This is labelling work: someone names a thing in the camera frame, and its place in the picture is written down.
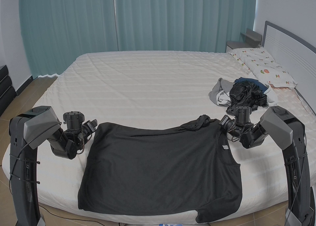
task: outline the robotic arm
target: robotic arm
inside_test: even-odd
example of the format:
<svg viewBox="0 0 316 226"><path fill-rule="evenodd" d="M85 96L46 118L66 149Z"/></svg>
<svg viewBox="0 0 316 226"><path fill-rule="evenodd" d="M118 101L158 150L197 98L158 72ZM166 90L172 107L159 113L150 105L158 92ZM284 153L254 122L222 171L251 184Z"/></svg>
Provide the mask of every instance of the robotic arm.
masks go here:
<svg viewBox="0 0 316 226"><path fill-rule="evenodd" d="M250 122L250 114L250 107L237 107L234 111L235 120L225 115L220 125L246 149L261 145L267 135L271 136L282 149L288 180L289 207L285 225L310 225L314 210L310 207L304 124L280 106L268 108L255 126Z"/></svg>
<svg viewBox="0 0 316 226"><path fill-rule="evenodd" d="M56 156L73 159L78 150L83 152L88 137L96 131L97 120L83 124L84 115L80 112L65 113L63 119L67 124L65 131L52 107L40 106L10 120L9 183L18 219L16 226L45 226L37 198L37 147L48 140Z"/></svg>

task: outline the floor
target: floor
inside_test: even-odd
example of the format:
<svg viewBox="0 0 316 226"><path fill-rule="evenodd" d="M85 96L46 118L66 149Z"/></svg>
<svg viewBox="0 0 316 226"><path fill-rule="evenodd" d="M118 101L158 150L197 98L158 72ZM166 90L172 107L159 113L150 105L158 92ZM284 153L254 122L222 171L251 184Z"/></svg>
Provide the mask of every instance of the floor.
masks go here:
<svg viewBox="0 0 316 226"><path fill-rule="evenodd" d="M57 77L37 78L30 83L30 85L16 97L5 112L0 117L0 159L2 161L3 155L10 143L10 136L8 134L9 120L16 115L25 112L33 107L37 100L43 95L46 89L55 81ZM284 225L285 208L287 202L276 204L270 208L251 213L239 218L210 223L211 226L274 226ZM44 205L50 212L62 217L83 219L83 220L97 220L106 226L118 226L117 223L98 220L83 216L77 216L56 208ZM95 222L84 222L58 218L50 215L44 209L40 209L44 215L47 226L97 226L100 225ZM9 191L9 181L0 167L0 224L2 226L15 225L16 216L13 206L12 196Z"/></svg>

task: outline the white bed sheet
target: white bed sheet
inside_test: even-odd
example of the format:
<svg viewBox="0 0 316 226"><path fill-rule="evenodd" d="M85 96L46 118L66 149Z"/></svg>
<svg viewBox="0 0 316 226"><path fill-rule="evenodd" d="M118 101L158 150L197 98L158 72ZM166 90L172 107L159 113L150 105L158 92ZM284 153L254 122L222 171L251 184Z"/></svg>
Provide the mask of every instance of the white bed sheet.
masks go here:
<svg viewBox="0 0 316 226"><path fill-rule="evenodd" d="M35 106L53 106L62 119L77 110L85 119L113 122L143 129L167 129L207 114L221 119L226 108L213 104L208 93L218 78L234 81L248 76L230 54L184 51L121 51L82 55L48 88ZM316 183L316 118L296 92L275 89L279 105L306 126L311 184ZM251 114L256 123L265 109ZM73 160L53 155L48 142L38 148L38 198L41 203L71 213L129 224L195 224L196 211L165 216L106 215L78 209L77 193L92 142ZM287 200L287 182L281 149L267 137L264 143L244 149L230 142L240 163L243 198L239 210L228 216L249 214ZM2 167L9 177L9 150Z"/></svg>

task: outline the gray wall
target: gray wall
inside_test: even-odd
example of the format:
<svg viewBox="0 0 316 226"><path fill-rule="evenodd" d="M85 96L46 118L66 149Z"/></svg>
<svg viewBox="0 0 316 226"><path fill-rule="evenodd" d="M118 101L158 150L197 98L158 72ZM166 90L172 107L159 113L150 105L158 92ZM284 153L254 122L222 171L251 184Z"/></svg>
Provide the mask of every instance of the gray wall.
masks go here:
<svg viewBox="0 0 316 226"><path fill-rule="evenodd" d="M316 0L257 0L254 31L268 20L316 47Z"/></svg>
<svg viewBox="0 0 316 226"><path fill-rule="evenodd" d="M30 76L21 36L19 0L0 0L0 65L6 64L17 90Z"/></svg>

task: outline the patterned pillowcase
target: patterned pillowcase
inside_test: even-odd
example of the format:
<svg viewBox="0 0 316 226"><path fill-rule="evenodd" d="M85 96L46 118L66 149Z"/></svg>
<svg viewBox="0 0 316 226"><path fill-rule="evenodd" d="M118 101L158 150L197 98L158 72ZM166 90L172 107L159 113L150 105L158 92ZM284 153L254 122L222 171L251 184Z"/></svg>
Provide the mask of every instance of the patterned pillowcase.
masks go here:
<svg viewBox="0 0 316 226"><path fill-rule="evenodd" d="M274 87L292 87L297 82L282 68L263 47L238 48L229 51L238 62L247 66L255 77L262 83Z"/></svg>

